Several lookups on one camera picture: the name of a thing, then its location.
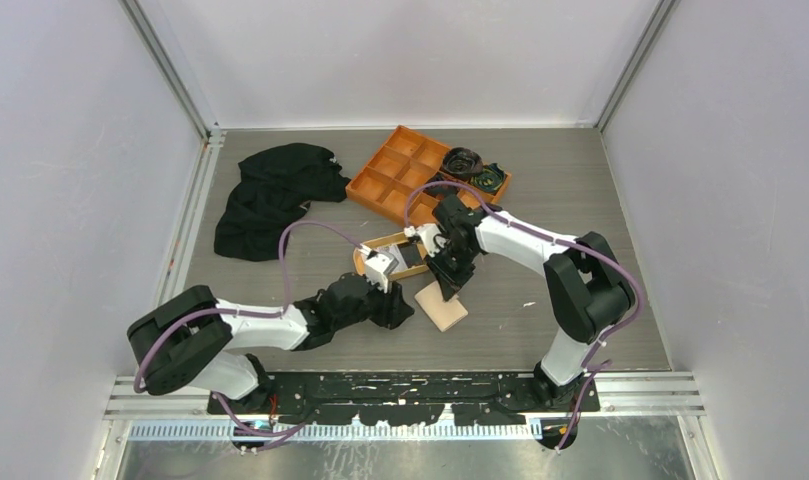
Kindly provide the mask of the beige card holder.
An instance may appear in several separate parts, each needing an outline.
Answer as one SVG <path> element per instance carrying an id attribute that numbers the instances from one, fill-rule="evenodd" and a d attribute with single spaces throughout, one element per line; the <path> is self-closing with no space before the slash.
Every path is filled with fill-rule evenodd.
<path id="1" fill-rule="evenodd" d="M 453 295 L 450 300 L 444 299 L 438 281 L 418 291 L 414 298 L 440 332 L 448 331 L 469 315 L 469 311 L 457 295 Z"/>

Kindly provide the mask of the black VIP credit card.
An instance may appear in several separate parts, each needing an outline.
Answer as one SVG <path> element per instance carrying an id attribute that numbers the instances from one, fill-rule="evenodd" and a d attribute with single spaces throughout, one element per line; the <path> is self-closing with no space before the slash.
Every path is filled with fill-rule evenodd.
<path id="1" fill-rule="evenodd" d="M 399 246 L 408 265 L 407 269 L 415 268 L 424 264 L 423 256 L 419 250 L 418 244 L 402 243 Z"/>

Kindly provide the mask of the orange oval tray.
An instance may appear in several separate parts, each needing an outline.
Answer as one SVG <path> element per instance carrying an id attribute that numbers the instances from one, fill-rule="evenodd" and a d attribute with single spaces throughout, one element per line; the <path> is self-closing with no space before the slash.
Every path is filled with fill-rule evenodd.
<path id="1" fill-rule="evenodd" d="M 402 232 L 365 241 L 364 245 L 379 252 L 389 253 L 396 259 L 397 264 L 389 275 L 393 281 L 428 271 L 425 263 L 426 249 L 421 243 L 411 241 Z"/>

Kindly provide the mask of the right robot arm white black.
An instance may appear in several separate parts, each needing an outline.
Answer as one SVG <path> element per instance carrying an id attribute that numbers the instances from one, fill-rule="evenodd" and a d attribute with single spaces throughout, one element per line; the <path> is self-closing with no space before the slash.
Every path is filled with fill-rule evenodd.
<path id="1" fill-rule="evenodd" d="M 541 275 L 559 330 L 534 368 L 535 396 L 547 410 L 574 396 L 596 341 L 635 306 L 635 290 L 606 239 L 596 232 L 559 236 L 506 211 L 469 208 L 447 196 L 433 210 L 438 231 L 425 244 L 426 263 L 444 300 L 473 276 L 478 255 L 495 254 Z"/>

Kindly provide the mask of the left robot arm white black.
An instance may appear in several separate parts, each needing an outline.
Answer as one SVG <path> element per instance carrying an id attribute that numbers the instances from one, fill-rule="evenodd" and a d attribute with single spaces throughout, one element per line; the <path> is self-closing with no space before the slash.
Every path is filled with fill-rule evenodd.
<path id="1" fill-rule="evenodd" d="M 134 390 L 161 396 L 195 386 L 257 413 L 272 388 L 252 349 L 312 350 L 352 325 L 370 321 L 393 330 L 413 313 L 398 282 L 381 287 L 356 273 L 286 307 L 235 304 L 196 285 L 128 327 L 138 363 Z"/>

